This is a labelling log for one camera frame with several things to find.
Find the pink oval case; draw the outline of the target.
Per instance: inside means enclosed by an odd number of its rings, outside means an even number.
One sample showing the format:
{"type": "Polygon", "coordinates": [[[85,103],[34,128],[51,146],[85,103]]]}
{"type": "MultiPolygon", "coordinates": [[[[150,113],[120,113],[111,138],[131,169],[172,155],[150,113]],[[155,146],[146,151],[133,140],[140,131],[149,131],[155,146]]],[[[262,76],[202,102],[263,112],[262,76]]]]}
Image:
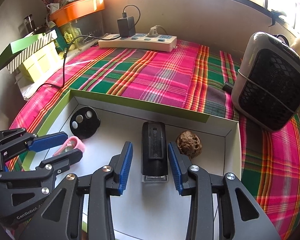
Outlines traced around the pink oval case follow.
{"type": "Polygon", "coordinates": [[[83,153],[85,152],[85,144],[76,136],[69,137],[63,145],[53,154],[53,157],[70,150],[79,149],[83,153]]]}

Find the black round key fob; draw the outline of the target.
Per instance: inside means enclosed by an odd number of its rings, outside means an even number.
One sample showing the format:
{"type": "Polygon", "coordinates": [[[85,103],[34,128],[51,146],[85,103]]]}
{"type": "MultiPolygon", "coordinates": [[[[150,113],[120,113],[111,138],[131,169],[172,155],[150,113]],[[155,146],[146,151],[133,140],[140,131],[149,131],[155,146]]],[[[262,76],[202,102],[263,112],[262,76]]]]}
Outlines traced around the black round key fob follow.
{"type": "Polygon", "coordinates": [[[96,111],[88,106],[77,110],[70,118],[70,131],[80,140],[92,137],[100,127],[101,120],[96,111]]]}

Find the green white cardboard tray box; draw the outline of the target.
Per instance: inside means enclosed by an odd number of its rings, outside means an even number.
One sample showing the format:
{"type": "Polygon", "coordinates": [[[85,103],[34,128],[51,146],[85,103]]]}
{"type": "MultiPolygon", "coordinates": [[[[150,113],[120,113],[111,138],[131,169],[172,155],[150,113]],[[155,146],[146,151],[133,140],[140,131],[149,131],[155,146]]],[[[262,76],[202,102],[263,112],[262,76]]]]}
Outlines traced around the green white cardboard tray box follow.
{"type": "Polygon", "coordinates": [[[34,132],[38,135],[78,128],[90,112],[100,119],[96,132],[83,141],[82,159],[70,167],[77,176],[92,174],[122,151],[133,146],[133,159],[126,189],[110,200],[117,239],[185,239],[189,221],[189,196],[175,189],[168,161],[168,145],[189,131],[201,143],[192,163],[219,176],[241,176],[239,124],[228,120],[120,96],[70,90],[44,115],[34,132]]]}

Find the pale yellow box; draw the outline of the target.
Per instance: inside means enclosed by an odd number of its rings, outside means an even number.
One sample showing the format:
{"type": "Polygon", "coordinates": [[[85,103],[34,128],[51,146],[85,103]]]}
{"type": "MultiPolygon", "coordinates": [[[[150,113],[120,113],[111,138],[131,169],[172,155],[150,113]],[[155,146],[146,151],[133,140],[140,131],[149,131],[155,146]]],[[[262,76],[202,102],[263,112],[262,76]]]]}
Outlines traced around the pale yellow box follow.
{"type": "Polygon", "coordinates": [[[57,67],[60,60],[55,43],[51,42],[26,59],[18,70],[27,80],[36,82],[49,70],[57,67]]]}

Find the green striped gift box lid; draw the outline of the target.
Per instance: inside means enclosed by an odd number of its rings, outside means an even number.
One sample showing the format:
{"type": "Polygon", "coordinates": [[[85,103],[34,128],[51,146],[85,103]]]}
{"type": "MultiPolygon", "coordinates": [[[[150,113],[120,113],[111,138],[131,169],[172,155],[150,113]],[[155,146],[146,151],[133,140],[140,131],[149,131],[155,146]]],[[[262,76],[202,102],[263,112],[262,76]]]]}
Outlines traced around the green striped gift box lid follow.
{"type": "Polygon", "coordinates": [[[53,30],[11,42],[0,54],[0,71],[6,67],[12,74],[26,59],[56,39],[57,33],[53,30]]]}

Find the brown wrinkled walnut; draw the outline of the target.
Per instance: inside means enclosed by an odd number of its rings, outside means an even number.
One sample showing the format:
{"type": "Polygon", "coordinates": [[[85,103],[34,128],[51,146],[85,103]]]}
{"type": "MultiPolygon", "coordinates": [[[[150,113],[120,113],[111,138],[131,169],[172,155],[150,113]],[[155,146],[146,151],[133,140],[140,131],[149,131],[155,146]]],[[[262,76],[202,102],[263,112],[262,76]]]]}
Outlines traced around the brown wrinkled walnut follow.
{"type": "Polygon", "coordinates": [[[202,153],[200,138],[191,131],[181,132],[175,142],[181,154],[188,156],[190,159],[202,153]]]}

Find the black rectangular stamp device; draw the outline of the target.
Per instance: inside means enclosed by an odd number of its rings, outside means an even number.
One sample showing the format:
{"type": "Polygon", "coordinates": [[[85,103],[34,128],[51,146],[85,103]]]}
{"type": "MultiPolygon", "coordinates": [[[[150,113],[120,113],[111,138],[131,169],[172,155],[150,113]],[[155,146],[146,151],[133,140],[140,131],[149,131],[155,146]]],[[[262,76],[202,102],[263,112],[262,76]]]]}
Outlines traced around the black rectangular stamp device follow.
{"type": "Polygon", "coordinates": [[[142,126],[141,174],[143,183],[168,182],[165,124],[148,121],[142,126]]]}

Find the yellow green jar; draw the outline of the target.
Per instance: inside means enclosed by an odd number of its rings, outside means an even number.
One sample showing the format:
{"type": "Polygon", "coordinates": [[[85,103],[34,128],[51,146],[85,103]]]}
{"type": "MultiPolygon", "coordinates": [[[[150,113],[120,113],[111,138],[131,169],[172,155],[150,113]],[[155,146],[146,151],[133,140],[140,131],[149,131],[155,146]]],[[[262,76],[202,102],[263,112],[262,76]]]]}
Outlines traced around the yellow green jar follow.
{"type": "MultiPolygon", "coordinates": [[[[60,26],[59,30],[60,30],[61,34],[63,35],[67,44],[70,44],[74,40],[74,38],[82,35],[81,30],[70,22],[67,24],[64,24],[63,26],[60,26]]],[[[82,41],[83,41],[82,37],[77,38],[74,41],[74,43],[71,45],[70,49],[81,48],[82,41]]]]}

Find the white mug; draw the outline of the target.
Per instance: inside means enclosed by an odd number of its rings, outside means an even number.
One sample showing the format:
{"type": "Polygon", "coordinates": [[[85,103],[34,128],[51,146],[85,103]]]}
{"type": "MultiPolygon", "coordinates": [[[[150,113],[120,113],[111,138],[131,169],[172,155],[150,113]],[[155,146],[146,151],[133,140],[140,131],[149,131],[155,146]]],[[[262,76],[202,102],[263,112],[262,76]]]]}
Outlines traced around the white mug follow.
{"type": "Polygon", "coordinates": [[[50,3],[46,5],[49,14],[53,14],[54,12],[56,12],[57,10],[60,9],[60,4],[59,3],[50,3]]]}

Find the grey black desk heater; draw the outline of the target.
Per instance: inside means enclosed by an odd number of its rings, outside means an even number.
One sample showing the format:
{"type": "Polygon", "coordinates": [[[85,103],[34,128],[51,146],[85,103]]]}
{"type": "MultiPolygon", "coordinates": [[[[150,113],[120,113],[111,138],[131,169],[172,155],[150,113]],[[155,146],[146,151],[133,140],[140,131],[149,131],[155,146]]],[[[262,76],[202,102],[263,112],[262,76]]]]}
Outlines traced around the grey black desk heater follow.
{"type": "Polygon", "coordinates": [[[263,128],[282,129],[300,108],[300,56],[284,35],[254,33],[234,83],[223,90],[235,109],[263,128]]]}

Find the orange tray shelf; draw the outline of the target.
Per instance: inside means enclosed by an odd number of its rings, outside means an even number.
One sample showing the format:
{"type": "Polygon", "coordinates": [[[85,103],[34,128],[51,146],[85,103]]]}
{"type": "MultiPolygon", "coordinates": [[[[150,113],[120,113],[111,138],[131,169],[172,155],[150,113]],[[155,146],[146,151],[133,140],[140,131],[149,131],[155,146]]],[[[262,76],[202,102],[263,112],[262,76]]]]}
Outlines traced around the orange tray shelf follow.
{"type": "Polygon", "coordinates": [[[104,0],[78,0],[71,2],[50,15],[50,21],[61,27],[86,15],[104,10],[104,0]]]}

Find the pink green plaid cloth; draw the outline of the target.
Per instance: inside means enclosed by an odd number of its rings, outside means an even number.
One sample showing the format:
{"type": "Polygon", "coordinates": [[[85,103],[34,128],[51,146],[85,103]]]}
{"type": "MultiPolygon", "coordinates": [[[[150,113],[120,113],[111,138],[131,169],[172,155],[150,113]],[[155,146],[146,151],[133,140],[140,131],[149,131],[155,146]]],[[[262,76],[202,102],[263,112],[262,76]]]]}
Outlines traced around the pink green plaid cloth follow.
{"type": "Polygon", "coordinates": [[[37,132],[70,89],[160,103],[236,120],[242,149],[243,184],[282,239],[300,225],[300,118],[270,133],[239,114],[222,87],[239,65],[226,52],[179,40],[172,52],[91,47],[58,70],[20,110],[12,128],[37,132]]]}

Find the beige power strip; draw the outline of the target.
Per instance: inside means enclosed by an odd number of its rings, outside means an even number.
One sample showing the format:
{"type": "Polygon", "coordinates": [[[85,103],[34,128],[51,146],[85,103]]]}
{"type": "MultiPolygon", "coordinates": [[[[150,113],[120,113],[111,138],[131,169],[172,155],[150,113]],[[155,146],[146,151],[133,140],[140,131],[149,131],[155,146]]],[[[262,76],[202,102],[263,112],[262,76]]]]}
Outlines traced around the beige power strip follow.
{"type": "Polygon", "coordinates": [[[109,34],[98,40],[98,45],[100,48],[132,48],[171,52],[177,45],[177,37],[170,35],[148,37],[147,34],[120,37],[119,34],[109,34]]]}

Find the black power adapter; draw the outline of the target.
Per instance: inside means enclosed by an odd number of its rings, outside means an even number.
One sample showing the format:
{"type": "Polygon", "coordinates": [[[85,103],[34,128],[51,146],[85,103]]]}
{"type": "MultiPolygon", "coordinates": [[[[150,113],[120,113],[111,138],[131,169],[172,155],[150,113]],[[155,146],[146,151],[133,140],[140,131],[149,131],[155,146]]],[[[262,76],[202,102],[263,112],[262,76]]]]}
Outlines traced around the black power adapter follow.
{"type": "Polygon", "coordinates": [[[136,34],[135,21],[133,16],[127,16],[124,11],[122,17],[117,20],[119,35],[122,38],[132,37],[136,34]]]}

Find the white plug in strip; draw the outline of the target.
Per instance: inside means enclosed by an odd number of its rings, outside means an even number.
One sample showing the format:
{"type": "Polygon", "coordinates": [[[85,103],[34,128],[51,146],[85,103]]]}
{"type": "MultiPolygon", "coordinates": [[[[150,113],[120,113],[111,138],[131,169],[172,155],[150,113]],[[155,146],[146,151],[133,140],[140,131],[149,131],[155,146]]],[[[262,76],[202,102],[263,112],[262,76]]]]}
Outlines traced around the white plug in strip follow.
{"type": "Polygon", "coordinates": [[[150,28],[149,33],[147,34],[147,37],[158,37],[158,26],[155,25],[150,28]]]}

